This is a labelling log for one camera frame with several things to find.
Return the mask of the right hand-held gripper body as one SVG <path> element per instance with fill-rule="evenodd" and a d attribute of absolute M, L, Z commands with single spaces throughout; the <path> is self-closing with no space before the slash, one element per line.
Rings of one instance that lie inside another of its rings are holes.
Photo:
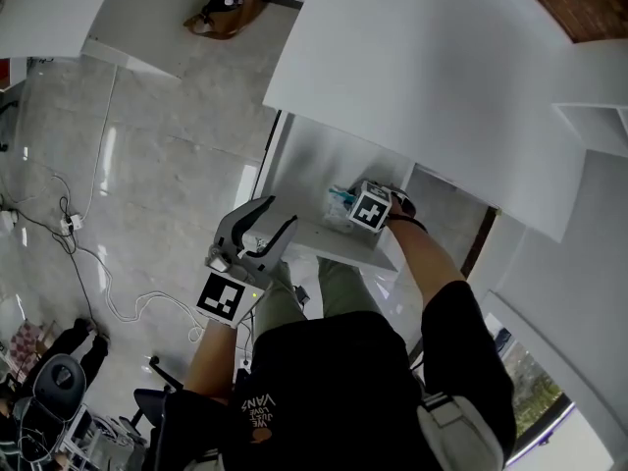
<path fill-rule="evenodd" d="M 360 180 L 348 191 L 354 198 L 348 209 L 347 219 L 373 233 L 385 224 L 396 198 L 404 214 L 414 217 L 416 208 L 409 196 L 400 188 L 368 180 Z"/>

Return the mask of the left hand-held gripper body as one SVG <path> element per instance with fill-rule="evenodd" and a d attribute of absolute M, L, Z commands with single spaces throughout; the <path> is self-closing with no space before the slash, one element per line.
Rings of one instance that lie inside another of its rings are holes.
<path fill-rule="evenodd" d="M 205 260 L 207 279 L 195 309 L 202 315 L 235 329 L 253 310 L 271 285 L 265 266 L 246 250 L 230 253 L 211 246 Z"/>

